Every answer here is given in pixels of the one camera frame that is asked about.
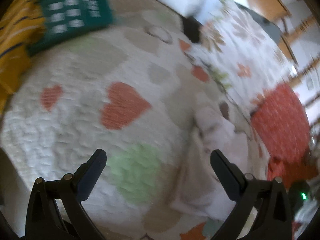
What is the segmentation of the yellow striped garment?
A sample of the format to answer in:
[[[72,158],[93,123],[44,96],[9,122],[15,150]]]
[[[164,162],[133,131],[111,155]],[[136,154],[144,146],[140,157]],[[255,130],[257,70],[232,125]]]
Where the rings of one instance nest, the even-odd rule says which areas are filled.
[[[44,23],[39,0],[13,0],[1,19],[1,112],[31,67],[27,47],[43,37]]]

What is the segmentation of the teal printed package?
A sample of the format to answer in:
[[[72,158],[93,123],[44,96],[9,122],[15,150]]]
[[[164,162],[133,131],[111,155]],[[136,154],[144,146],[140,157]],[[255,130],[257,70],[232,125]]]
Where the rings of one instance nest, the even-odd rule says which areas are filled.
[[[28,48],[30,55],[113,23],[107,0],[40,0],[40,6],[46,31],[39,42]]]

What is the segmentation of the red floral blanket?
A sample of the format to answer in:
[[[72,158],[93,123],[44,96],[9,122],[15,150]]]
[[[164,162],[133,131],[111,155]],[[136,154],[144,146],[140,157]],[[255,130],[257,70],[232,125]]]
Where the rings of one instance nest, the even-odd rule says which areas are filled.
[[[267,179],[280,177],[288,190],[295,182],[318,175],[308,164],[310,125],[305,109],[292,88],[282,83],[269,92],[251,117],[251,124],[270,158]]]

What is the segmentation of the white small garment grey band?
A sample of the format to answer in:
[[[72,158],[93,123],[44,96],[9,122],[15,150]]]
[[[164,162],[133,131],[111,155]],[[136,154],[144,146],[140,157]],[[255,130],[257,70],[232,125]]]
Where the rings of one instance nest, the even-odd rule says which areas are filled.
[[[211,164],[213,150],[220,150],[230,163],[255,178],[267,178],[270,158],[255,130],[240,132],[229,118],[229,104],[219,110],[204,106],[195,113],[190,146],[182,161],[170,207],[189,215],[225,221],[235,207],[222,187]]]

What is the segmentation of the white floral pillow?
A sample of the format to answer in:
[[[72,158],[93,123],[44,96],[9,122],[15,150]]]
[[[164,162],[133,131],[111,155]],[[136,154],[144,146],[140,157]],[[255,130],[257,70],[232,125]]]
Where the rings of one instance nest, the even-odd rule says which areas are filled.
[[[214,1],[200,27],[199,42],[185,53],[211,74],[243,113],[254,111],[294,67],[249,12],[233,0]]]

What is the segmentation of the heart patterned quilted bedspread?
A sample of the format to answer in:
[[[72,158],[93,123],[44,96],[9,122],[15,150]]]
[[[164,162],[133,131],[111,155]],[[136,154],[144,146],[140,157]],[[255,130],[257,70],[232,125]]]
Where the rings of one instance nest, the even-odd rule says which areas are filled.
[[[97,149],[104,168],[83,206],[107,239],[209,239],[202,217],[169,207],[194,112],[226,97],[184,55],[178,14],[109,0],[115,25],[37,54],[1,122],[4,215],[24,234],[36,178],[60,179]]]

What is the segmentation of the wooden chair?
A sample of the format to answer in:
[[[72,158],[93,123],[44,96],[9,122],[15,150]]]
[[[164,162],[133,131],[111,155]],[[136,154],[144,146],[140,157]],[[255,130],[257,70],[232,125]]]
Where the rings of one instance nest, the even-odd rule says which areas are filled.
[[[289,63],[292,86],[310,109],[319,107],[319,19],[305,0],[246,0],[274,40],[274,58]]]

